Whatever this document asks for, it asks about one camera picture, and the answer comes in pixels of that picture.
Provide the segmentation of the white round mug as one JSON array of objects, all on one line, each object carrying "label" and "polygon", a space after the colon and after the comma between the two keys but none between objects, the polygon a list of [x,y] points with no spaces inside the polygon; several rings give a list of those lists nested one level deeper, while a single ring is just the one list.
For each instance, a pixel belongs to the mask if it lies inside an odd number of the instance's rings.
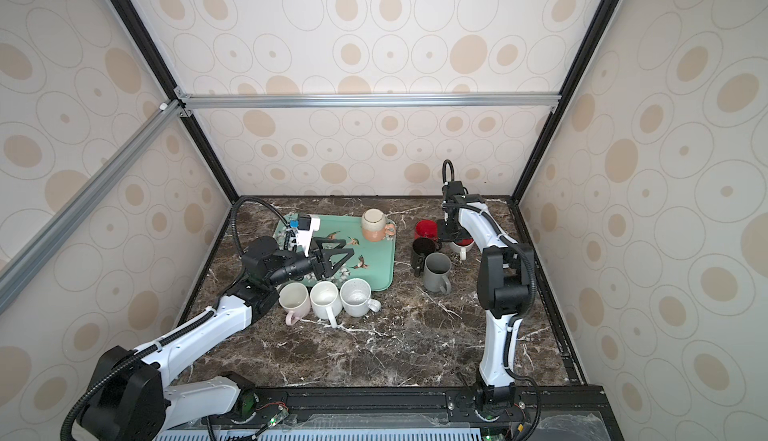
[{"label": "white round mug", "polygon": [[320,281],[309,294],[314,314],[319,319],[329,321],[333,328],[337,328],[337,316],[343,310],[337,286],[330,281]]}]

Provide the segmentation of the pink mug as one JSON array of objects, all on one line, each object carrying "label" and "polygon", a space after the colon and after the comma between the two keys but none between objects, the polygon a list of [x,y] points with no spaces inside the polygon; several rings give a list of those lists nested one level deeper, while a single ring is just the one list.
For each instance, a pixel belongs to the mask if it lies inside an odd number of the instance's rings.
[{"label": "pink mug", "polygon": [[311,310],[308,288],[300,282],[285,284],[279,293],[279,304],[286,311],[285,324],[293,326]]}]

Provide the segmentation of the cream speckled mug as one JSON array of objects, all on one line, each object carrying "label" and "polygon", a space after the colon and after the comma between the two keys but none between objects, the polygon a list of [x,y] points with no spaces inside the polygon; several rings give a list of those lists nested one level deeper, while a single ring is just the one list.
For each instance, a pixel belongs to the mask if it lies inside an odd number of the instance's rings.
[{"label": "cream speckled mug", "polygon": [[344,311],[351,317],[359,318],[370,311],[379,312],[381,303],[372,297],[369,283],[360,278],[348,279],[340,288],[340,299]]}]

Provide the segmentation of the red mug black handle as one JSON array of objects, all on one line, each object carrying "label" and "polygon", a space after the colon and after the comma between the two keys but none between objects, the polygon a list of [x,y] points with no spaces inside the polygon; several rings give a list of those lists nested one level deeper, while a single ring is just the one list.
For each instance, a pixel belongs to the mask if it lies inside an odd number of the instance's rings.
[{"label": "red mug black handle", "polygon": [[419,220],[414,227],[415,238],[428,238],[433,241],[438,240],[438,226],[434,220]]}]

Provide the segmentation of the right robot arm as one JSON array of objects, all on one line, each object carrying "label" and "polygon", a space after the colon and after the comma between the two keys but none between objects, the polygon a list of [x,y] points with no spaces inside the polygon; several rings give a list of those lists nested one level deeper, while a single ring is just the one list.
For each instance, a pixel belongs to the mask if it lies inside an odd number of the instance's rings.
[{"label": "right robot arm", "polygon": [[469,193],[455,178],[451,160],[443,161],[441,174],[444,217],[437,223],[438,239],[471,239],[481,254],[476,291],[486,314],[486,332],[474,387],[476,408],[481,410],[513,402],[515,383],[529,380],[515,372],[514,355],[520,325],[537,292],[535,254],[530,245],[502,229],[480,195]]}]

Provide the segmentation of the dark grey mug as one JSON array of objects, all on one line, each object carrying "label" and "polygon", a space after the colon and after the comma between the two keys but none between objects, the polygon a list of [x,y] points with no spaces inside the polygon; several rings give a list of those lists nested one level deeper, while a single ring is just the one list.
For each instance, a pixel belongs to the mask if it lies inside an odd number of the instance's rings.
[{"label": "dark grey mug", "polygon": [[439,252],[429,254],[424,261],[422,274],[423,285],[433,293],[447,295],[452,290],[449,273],[452,263],[450,258]]}]

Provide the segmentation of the white mug back row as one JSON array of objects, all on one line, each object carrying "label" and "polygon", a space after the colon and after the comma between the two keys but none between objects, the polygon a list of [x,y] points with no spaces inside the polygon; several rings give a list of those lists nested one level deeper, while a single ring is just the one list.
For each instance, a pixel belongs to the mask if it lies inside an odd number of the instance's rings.
[{"label": "white mug back row", "polygon": [[459,240],[458,242],[451,242],[449,245],[451,250],[459,256],[461,262],[467,259],[469,252],[474,246],[475,242],[471,238]]}]

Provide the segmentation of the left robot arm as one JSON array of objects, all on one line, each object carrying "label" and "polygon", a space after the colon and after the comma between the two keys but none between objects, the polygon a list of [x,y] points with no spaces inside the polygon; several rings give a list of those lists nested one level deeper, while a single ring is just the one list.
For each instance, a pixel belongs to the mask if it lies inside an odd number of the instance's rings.
[{"label": "left robot arm", "polygon": [[[284,237],[261,236],[243,246],[237,228],[240,208],[261,205],[284,227]],[[240,272],[214,305],[165,335],[127,350],[114,347],[99,359],[85,393],[65,416],[59,436],[80,426],[99,440],[152,440],[198,418],[225,416],[250,422],[261,410],[252,382],[236,373],[174,386],[178,375],[231,335],[245,330],[277,303],[289,282],[307,275],[328,280],[353,256],[345,240],[318,235],[320,219],[300,214],[288,220],[257,196],[242,196],[228,216]]]}]

